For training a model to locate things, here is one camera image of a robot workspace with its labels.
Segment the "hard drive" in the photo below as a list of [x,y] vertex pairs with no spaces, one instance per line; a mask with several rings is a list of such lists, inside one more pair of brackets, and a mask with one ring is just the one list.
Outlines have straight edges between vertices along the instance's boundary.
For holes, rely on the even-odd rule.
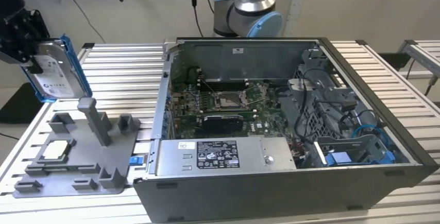
[[83,68],[75,54],[71,39],[47,39],[36,44],[35,59],[43,73],[24,72],[41,102],[57,99],[75,99],[92,96]]

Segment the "metal rail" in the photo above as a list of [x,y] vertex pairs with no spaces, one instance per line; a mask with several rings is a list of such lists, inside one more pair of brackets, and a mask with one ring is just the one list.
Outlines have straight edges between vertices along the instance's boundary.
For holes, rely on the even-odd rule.
[[[440,164],[440,110],[379,57],[369,46],[355,41],[333,42],[367,84],[391,109],[413,137]],[[83,68],[97,98],[99,110],[109,116],[132,113],[141,119],[135,154],[149,151],[149,134],[155,114],[161,72],[160,44],[96,45],[81,51]],[[135,189],[128,186],[119,195],[15,199],[13,184],[20,180],[28,160],[51,131],[47,121],[55,112],[75,110],[76,100],[45,104],[0,167],[0,223],[48,220],[81,220],[81,223],[147,223],[148,215]],[[128,181],[143,172],[129,167]],[[229,223],[435,223],[440,220],[440,171],[416,187],[395,190],[368,211],[352,211]]]
[[407,40],[399,52],[407,53],[437,77],[440,77],[440,40]]

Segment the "white wall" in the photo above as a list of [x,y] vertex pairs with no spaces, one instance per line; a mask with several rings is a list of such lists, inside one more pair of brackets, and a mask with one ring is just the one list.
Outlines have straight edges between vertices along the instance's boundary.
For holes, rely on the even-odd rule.
[[[56,4],[25,0],[39,9],[53,37],[65,33],[76,51],[85,42],[101,43],[72,0]],[[165,37],[199,36],[191,0],[76,0],[107,43],[160,43]],[[276,9],[287,16],[291,0],[277,0]],[[205,0],[197,0],[200,26],[212,35],[213,17]],[[17,66],[0,63],[0,87],[21,85],[25,78]]]
[[440,39],[440,0],[303,0],[295,36],[365,40],[393,52],[404,39]]

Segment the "gray metal case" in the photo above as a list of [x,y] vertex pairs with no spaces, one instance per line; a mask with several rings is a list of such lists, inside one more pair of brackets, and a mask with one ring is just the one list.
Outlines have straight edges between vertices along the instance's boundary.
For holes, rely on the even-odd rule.
[[[303,42],[303,44],[299,43],[296,46],[289,46],[289,42]],[[295,58],[300,57],[300,53],[296,53],[296,51],[307,47],[307,43],[317,43],[328,57],[332,58],[335,67],[344,74],[345,80],[351,82],[351,86],[356,89],[363,101],[375,109],[379,118],[387,123],[387,128],[393,138],[407,151],[411,163],[309,169],[289,169],[287,166],[276,170],[259,170],[257,167],[248,168],[244,165],[239,170],[236,168],[196,169],[189,173],[180,169],[179,173],[171,170],[169,173],[161,174],[164,172],[161,169],[165,167],[172,169],[176,165],[196,166],[195,160],[189,159],[185,161],[180,159],[180,157],[184,157],[183,151],[177,149],[171,150],[168,146],[172,144],[177,148],[179,142],[191,142],[191,140],[160,140],[165,126],[163,126],[161,122],[156,122],[167,118],[165,105],[163,104],[163,109],[160,106],[167,99],[169,76],[173,77],[173,74],[176,74],[171,68],[176,49],[171,47],[171,44],[165,44],[164,57],[167,62],[161,81],[161,84],[165,85],[161,86],[160,90],[163,94],[159,96],[159,107],[152,129],[152,137],[156,140],[152,141],[145,176],[137,178],[133,183],[148,216],[153,222],[275,217],[368,210],[395,189],[416,186],[437,170],[436,162],[403,127],[328,39],[276,38],[248,40],[247,38],[227,38],[219,40],[217,38],[181,38],[177,40],[179,45],[184,43],[188,43],[184,52],[189,55],[189,58],[196,58],[196,53],[192,53],[189,49],[197,49],[199,53],[209,55],[209,62],[207,62],[211,64],[209,71],[211,74],[217,74],[219,79],[224,76],[235,78],[237,71],[223,71],[224,63],[232,59],[224,57],[223,54],[208,52],[200,45],[217,46],[215,43],[224,45],[225,53],[229,53],[232,48],[244,47],[244,50],[255,51],[252,56],[257,62],[263,60],[263,57],[268,56],[267,53],[261,53],[264,43],[267,43],[269,48],[276,48],[277,55],[292,53],[292,62],[283,62],[292,66],[296,64]],[[275,63],[281,62],[272,61],[268,68],[259,70],[271,74],[267,70],[271,70]],[[237,62],[237,64],[241,67],[247,67],[243,61]],[[279,73],[287,74],[284,71],[285,67],[281,68]],[[164,154],[168,153],[176,154],[176,156],[173,158],[165,157]],[[253,163],[265,163],[263,147],[249,149],[245,153],[245,157],[255,159]]]

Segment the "blue cable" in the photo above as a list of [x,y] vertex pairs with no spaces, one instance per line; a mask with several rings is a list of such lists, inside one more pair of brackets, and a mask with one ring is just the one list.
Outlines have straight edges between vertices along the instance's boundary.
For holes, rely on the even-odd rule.
[[355,138],[357,132],[364,128],[375,128],[379,131],[380,135],[384,137],[385,143],[387,143],[385,146],[388,146],[388,137],[387,137],[385,133],[383,132],[383,130],[379,129],[376,125],[361,125],[360,127],[357,127],[357,129],[353,131],[353,133],[351,135],[351,138]]

